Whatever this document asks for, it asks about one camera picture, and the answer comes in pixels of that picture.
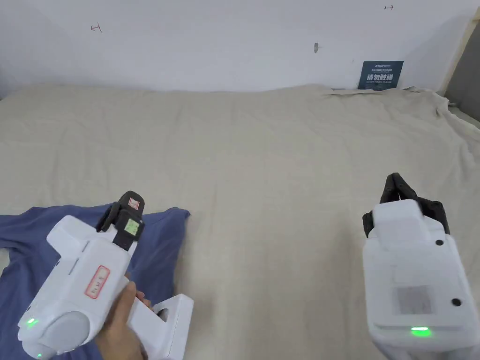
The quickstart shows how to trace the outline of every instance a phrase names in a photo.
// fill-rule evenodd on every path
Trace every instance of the wall mark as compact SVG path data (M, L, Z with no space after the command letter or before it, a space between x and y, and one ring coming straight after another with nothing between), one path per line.
M100 30L100 32L102 32L102 29L100 28L100 24L99 24L99 23L96 23L96 24L97 24L98 26L93 27L93 25L92 25L92 26L90 27L90 30L95 31L95 29L98 29L98 30Z

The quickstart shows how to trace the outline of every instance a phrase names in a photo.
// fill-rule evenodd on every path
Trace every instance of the red-bordered label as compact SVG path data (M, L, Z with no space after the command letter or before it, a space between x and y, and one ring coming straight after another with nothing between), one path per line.
M100 265L95 275L93 275L92 280L90 280L90 284L88 284L84 294L92 299L98 298L109 275L110 269Z
M133 207L135 210L138 210L138 206L140 205L140 202L139 202L139 201L136 201L136 200L133 199L133 198L130 198L130 200L128 201L128 205L130 205L131 207Z

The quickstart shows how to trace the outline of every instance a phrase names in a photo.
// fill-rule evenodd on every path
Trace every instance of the white wall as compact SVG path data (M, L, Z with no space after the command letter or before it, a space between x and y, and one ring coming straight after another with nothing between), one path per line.
M393 5L394 9L384 10ZM404 60L438 90L478 0L0 0L0 97L25 84L355 88ZM99 22L99 30L90 26ZM320 49L315 54L313 45Z

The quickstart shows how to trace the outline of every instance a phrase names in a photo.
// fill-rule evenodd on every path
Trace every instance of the sticker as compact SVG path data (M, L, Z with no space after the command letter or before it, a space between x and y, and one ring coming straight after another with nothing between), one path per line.
M128 205L130 205L131 207L133 207L135 210L138 210L138 207L140 206L140 202L139 202L139 201L136 201L136 200L133 199L133 198L130 198L130 200L128 201Z
M433 313L432 297L428 286L396 288L397 313L400 315L430 315Z
M93 275L92 280L90 280L90 284L88 284L84 294L92 299L98 298L109 275L110 270L100 265L95 275Z
M129 234L132 234L133 236L136 236L139 226L140 224L137 223L135 220L128 219L127 225L125 225L125 231L128 232Z

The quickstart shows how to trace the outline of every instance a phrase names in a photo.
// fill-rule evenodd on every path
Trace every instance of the blue cloth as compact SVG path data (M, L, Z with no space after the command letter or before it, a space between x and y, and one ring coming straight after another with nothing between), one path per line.
M109 205L49 208L33 207L11 216L0 215L0 248L10 252L10 264L0 277L1 359L31 359L17 339L17 323L60 258L48 244L47 234L65 215L95 226ZM186 210L171 208L144 215L145 229L129 265L131 280L152 304L173 294L173 272L185 234ZM92 341L56 359L101 360Z

